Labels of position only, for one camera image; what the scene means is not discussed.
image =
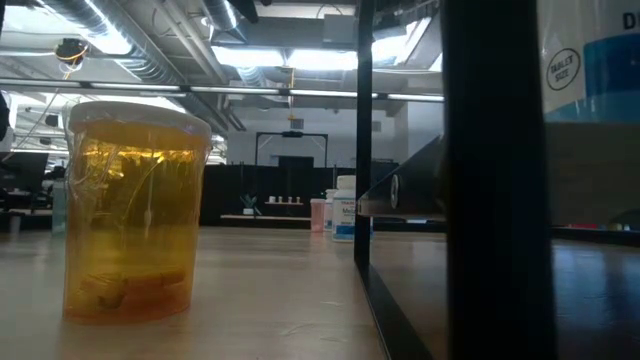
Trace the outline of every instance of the bottle label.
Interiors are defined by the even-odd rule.
[[[356,223],[356,201],[353,198],[333,199],[333,238],[353,240]]]
[[[333,203],[324,204],[324,229],[331,231],[333,227]]]
[[[637,0],[541,0],[547,121],[638,123]]]

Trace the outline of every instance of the white bottle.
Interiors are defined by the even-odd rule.
[[[333,195],[331,237],[336,242],[351,242],[356,223],[356,177],[338,176],[338,191]]]
[[[327,200],[324,202],[324,231],[331,231],[333,225],[333,195],[338,189],[327,189]]]

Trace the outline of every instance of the container lid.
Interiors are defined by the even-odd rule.
[[[69,127],[74,130],[74,124],[103,119],[173,127],[211,141],[211,127],[195,116],[157,106],[121,101],[91,101],[75,105],[71,109]]]
[[[355,188],[356,188],[355,175],[338,176],[338,190],[355,190]]]
[[[325,192],[327,193],[327,200],[333,199],[333,195],[336,194],[338,189],[327,189]]]

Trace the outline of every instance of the table surface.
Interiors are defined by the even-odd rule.
[[[447,359],[445,236],[377,235],[373,266],[434,359]],[[559,359],[640,359],[640,249],[554,240],[553,277]]]
[[[63,322],[63,240],[0,238],[2,359],[383,359],[353,245],[308,230],[203,228],[191,308]]]

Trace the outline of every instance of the circular label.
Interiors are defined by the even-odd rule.
[[[391,178],[391,208],[398,208],[398,193],[400,192],[400,178],[394,174]]]
[[[569,86],[580,71],[580,54],[573,49],[558,51],[547,67],[547,85],[553,90]]]

